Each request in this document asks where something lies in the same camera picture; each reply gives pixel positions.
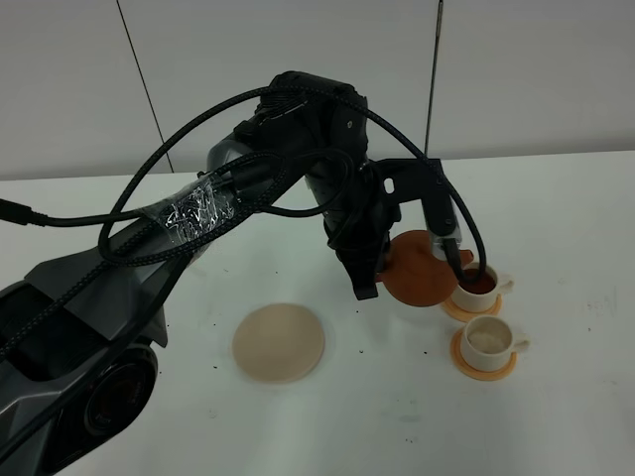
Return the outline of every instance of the white table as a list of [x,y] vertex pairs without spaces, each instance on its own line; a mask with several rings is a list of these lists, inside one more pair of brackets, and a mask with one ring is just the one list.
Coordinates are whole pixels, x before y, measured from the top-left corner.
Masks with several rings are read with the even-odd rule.
[[[491,264],[516,278],[503,315],[533,342],[510,377],[482,383],[454,369],[459,324],[438,307],[408,307],[383,289],[356,301],[319,218],[255,216],[166,302],[170,344],[148,406],[63,475],[633,474],[635,153],[444,166]],[[133,204],[192,179],[149,177]],[[103,212],[127,180],[1,182],[0,196],[51,215]],[[282,201],[312,204],[303,185]],[[422,222],[406,206],[394,235]],[[0,286],[93,246],[97,232],[0,223]],[[278,301],[316,312],[327,345],[305,379],[265,386],[240,374],[229,345],[249,311]]]

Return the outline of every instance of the clear tape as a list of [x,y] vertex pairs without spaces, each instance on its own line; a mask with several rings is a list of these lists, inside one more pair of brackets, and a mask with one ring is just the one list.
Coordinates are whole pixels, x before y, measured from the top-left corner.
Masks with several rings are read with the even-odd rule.
[[183,245],[232,218],[234,195],[223,190],[219,176],[207,174],[143,211],[175,245]]

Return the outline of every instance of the orange teapot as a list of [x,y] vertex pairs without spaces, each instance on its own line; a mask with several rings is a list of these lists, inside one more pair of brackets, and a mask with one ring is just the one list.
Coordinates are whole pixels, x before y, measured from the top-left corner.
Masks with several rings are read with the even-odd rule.
[[[471,263],[474,255],[460,250],[462,266]],[[393,298],[418,307],[443,302],[458,286],[449,264],[432,254],[428,231],[413,230],[397,236],[391,242],[386,269],[377,276]]]

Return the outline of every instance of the tea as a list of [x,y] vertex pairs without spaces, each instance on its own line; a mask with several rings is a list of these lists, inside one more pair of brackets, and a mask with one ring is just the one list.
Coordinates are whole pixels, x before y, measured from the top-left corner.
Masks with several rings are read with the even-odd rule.
[[[463,272],[468,278],[475,278],[478,275],[478,270],[473,268]],[[496,288],[496,281],[485,273],[476,283],[459,283],[459,285],[473,295],[486,295]]]

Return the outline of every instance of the black cable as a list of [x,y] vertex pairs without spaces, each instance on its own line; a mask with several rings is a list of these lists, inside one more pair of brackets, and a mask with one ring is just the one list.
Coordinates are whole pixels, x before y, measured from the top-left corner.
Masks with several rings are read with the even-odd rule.
[[[473,218],[471,217],[465,203],[461,199],[460,195],[456,191],[456,189],[449,182],[445,174],[438,171],[436,167],[434,167],[429,161],[428,158],[415,146],[404,134],[402,134],[398,129],[396,129],[392,124],[383,119],[381,116],[376,113],[370,111],[369,109],[360,106],[358,104],[352,103],[344,98],[337,96],[331,92],[322,91],[320,89],[314,89],[311,87],[305,86],[267,86],[261,87],[258,89],[253,89],[251,91],[239,94],[234,96],[226,101],[221,102],[220,104],[208,109],[203,112],[196,118],[192,119],[188,124],[182,127],[177,133],[175,133],[165,144],[163,144],[149,159],[144,163],[144,165],[139,169],[139,171],[133,175],[132,179],[123,190],[119,198],[117,199],[115,205],[112,208],[110,215],[121,216],[123,207],[132,195],[133,191],[139,185],[143,177],[148,173],[148,171],[154,166],[156,162],[158,162],[161,157],[171,149],[178,141],[180,141],[186,134],[188,134],[191,130],[195,129],[197,126],[215,116],[216,114],[232,107],[236,104],[244,102],[249,99],[253,99],[255,97],[261,96],[263,94],[268,93],[276,93],[276,92],[307,92],[310,94],[318,94],[329,97],[340,104],[343,104],[355,112],[358,112],[370,119],[371,121],[378,124],[384,130],[386,130],[389,134],[391,134],[397,141],[399,141],[406,149],[408,149],[418,160],[422,161],[424,165],[426,165],[432,172],[437,176],[440,182],[447,188],[449,195],[456,203],[459,211],[463,215],[465,222],[467,224],[468,229],[472,233],[474,237],[474,241],[476,242],[476,248],[478,251],[478,255],[480,258],[478,275],[477,279],[480,279],[482,274],[485,272],[485,249],[482,243],[482,239],[478,229],[476,228],[476,224],[474,223]],[[223,175],[227,172],[230,172],[232,167],[238,167],[240,165],[247,164],[249,161],[254,161],[257,159],[271,158],[276,157],[281,159],[281,166],[279,172],[274,179],[273,183],[253,202],[240,207],[238,212],[234,215],[233,218],[227,220],[221,225],[214,228],[212,231],[205,233],[204,235],[184,244],[173,248],[171,250],[166,250],[161,253],[155,253],[153,255],[135,257],[135,258],[125,258],[117,255],[117,251],[112,251],[110,248],[110,238],[109,234],[112,230],[112,225],[116,219],[113,217],[113,221],[107,221],[103,224],[101,231],[99,233],[99,240],[97,244],[97,248],[99,250],[100,255],[104,259],[108,266],[105,264],[98,265],[97,268],[103,266],[103,270],[99,273],[108,269],[111,265],[118,266],[143,266],[150,265],[154,263],[160,263],[162,261],[169,260],[171,258],[178,257],[182,254],[193,253],[200,246],[203,246],[214,239],[222,236],[227,233],[231,229],[238,226],[238,224],[242,223],[246,220],[251,214],[262,207],[268,206],[270,203],[270,199],[273,198],[278,191],[280,191],[284,179],[286,176],[286,161],[284,157],[278,156],[274,153],[252,153],[246,156],[243,156],[225,166],[219,168],[216,172],[219,175]],[[129,240],[123,246],[127,246],[133,240]],[[37,325],[39,322],[44,320],[46,317],[50,316],[53,312],[58,310],[61,306],[63,306],[66,302],[74,298],[82,289],[84,289],[91,281],[93,281],[96,277],[93,277],[92,274],[89,273],[84,277],[83,280],[78,282],[71,290],[66,292],[61,298],[57,299],[55,302],[50,304],[45,310],[40,312],[38,316],[30,321],[34,322],[33,325]],[[147,322],[143,320],[135,321],[135,319],[131,319],[128,324],[128,330],[124,331],[122,335],[113,343],[113,345],[105,352],[105,354],[97,360],[95,365],[88,370],[83,376],[81,376],[77,381],[75,381],[70,388],[68,388],[65,392],[63,392],[58,399],[56,399],[52,404],[46,407],[41,413],[35,416],[31,421],[29,421],[24,427],[22,427],[18,433],[16,433],[8,442],[0,447],[0,464],[2,464],[16,449],[20,447],[27,439],[29,439],[38,429],[40,429],[46,422],[54,417],[63,407],[65,407],[68,403],[70,403],[80,392],[83,391],[85,385],[92,382],[92,380],[105,368],[105,365],[108,365],[109,361],[112,361],[119,355],[125,348],[136,338],[136,336],[143,330]],[[4,351],[4,356],[8,353],[10,349]]]
[[107,215],[78,216],[73,218],[56,218],[43,213],[35,213],[32,223],[40,226],[53,226],[56,228],[71,228],[77,226],[103,225],[104,223],[117,223],[119,221],[134,220],[144,216],[143,209],[122,211],[121,213],[109,213]]
[[[387,131],[390,135],[392,135],[397,141],[399,141],[411,154],[413,154],[418,160],[422,161],[423,164],[429,168],[429,170],[439,179],[439,181],[445,186],[447,192],[451,196],[452,200],[456,204],[456,207],[463,215],[465,219],[465,223],[467,227],[474,237],[474,241],[476,243],[476,250],[478,252],[479,257],[479,266],[478,266],[478,274],[474,277],[475,280],[480,279],[485,273],[485,264],[486,264],[486,256],[485,256],[485,247],[482,242],[482,238],[480,233],[478,232],[478,228],[476,227],[476,223],[474,222],[467,206],[463,202],[462,198],[456,191],[456,189],[449,182],[445,174],[443,172],[438,171],[437,168],[428,161],[426,155],[419,150],[415,144],[413,144],[402,132],[400,132],[395,126],[386,121],[384,118],[374,113],[373,111],[367,109],[364,106],[359,104],[355,104],[343,97],[338,96],[329,91],[323,91],[321,89],[316,89],[313,87],[307,86],[299,86],[299,85],[284,85],[284,86],[266,86],[260,87],[257,89],[253,89],[251,91],[243,92],[242,94],[238,94],[234,97],[231,97],[210,109],[204,111],[199,114],[197,117],[188,122],[185,126],[183,126],[179,131],[177,131],[170,139],[168,139],[155,153],[150,156],[150,158],[146,161],[146,163],[141,166],[139,171],[132,177],[126,188],[123,190],[119,198],[117,199],[115,205],[113,206],[111,213],[120,213],[125,206],[126,202],[132,195],[133,191],[137,188],[143,177],[150,171],[150,169],[161,159],[161,157],[169,151],[176,143],[178,143],[183,137],[185,137],[189,132],[198,127],[203,122],[211,119],[215,115],[221,113],[222,111],[245,102],[249,99],[253,99],[264,94],[271,93],[280,93],[280,92],[305,92],[308,94],[315,94],[328,97],[350,109],[353,111],[365,116],[367,119],[370,119],[380,127],[382,127],[385,131]],[[135,258],[125,258],[118,257],[112,250],[110,249],[109,244],[109,234],[112,230],[111,223],[105,223],[99,232],[99,239],[97,243],[97,248],[99,250],[100,255],[106,261],[109,261],[112,264],[118,266],[145,266],[152,265],[155,263],[160,263],[162,261],[169,260],[170,258],[174,258],[179,256],[182,253],[191,253],[197,248],[209,243],[211,238],[208,234],[204,234],[188,243],[177,246],[170,250],[166,250],[160,253],[155,253],[152,255],[146,255]]]
[[261,212],[268,213],[270,215],[285,216],[287,218],[309,218],[311,216],[320,215],[325,211],[329,211],[332,209],[332,207],[337,203],[341,196],[344,195],[344,192],[347,191],[350,187],[350,183],[353,179],[352,169],[355,167],[355,163],[348,154],[338,149],[317,150],[309,154],[304,154],[298,158],[293,158],[292,161],[295,161],[296,159],[309,160],[311,158],[327,159],[337,162],[338,164],[341,164],[343,166],[344,177],[339,184],[337,192],[322,205],[315,206],[306,210],[291,210],[288,208],[280,208],[278,206],[265,205],[260,207]]

